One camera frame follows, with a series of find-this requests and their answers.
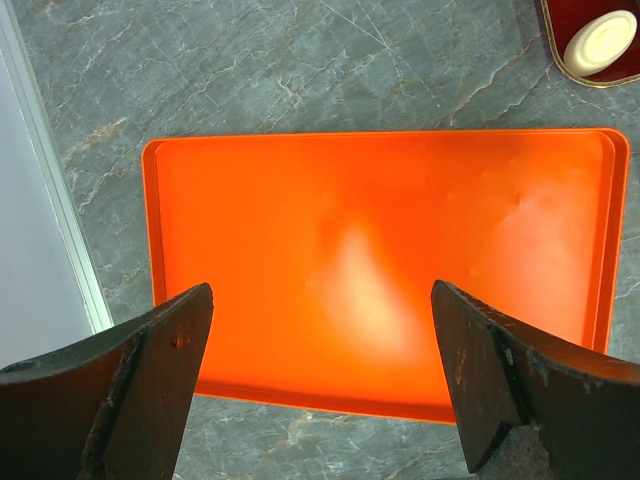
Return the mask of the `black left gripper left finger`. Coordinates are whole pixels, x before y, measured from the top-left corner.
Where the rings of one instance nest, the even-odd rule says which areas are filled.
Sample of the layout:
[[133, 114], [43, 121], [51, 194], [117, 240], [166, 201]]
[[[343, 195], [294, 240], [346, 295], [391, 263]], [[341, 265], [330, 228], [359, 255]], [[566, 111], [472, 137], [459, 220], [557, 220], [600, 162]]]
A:
[[2, 478], [172, 478], [213, 309], [202, 283], [3, 368]]

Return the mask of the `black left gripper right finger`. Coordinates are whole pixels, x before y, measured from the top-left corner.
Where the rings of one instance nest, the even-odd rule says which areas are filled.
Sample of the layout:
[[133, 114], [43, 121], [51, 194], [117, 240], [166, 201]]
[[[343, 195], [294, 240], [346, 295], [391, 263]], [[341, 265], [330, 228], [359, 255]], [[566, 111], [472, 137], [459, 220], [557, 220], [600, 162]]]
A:
[[638, 364], [565, 341], [442, 280], [431, 303], [470, 473], [638, 478]]

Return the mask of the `orange box lid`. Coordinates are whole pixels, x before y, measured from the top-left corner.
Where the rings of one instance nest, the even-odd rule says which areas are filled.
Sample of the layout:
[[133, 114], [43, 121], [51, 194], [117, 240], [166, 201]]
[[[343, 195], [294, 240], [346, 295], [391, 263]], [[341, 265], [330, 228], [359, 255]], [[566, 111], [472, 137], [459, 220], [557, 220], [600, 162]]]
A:
[[605, 352], [630, 157], [606, 127], [155, 139], [153, 300], [212, 288], [199, 395], [450, 423], [435, 281]]

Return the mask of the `dark red lacquer tray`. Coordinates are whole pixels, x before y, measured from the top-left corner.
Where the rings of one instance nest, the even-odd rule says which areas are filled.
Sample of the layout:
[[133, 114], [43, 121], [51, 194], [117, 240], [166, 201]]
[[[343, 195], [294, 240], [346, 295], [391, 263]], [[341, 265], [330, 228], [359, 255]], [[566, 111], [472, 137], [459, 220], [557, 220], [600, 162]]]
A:
[[551, 55], [571, 80], [608, 88], [639, 79], [639, 3], [542, 1]]

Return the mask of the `white round chocolate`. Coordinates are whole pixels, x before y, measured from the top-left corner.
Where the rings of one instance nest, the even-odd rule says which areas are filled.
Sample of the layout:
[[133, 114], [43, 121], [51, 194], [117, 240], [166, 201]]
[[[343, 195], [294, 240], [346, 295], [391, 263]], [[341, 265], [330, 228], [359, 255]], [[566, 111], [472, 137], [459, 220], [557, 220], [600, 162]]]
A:
[[628, 10], [615, 10], [592, 20], [569, 41], [563, 61], [578, 77], [599, 73], [617, 61], [631, 46], [637, 19]]

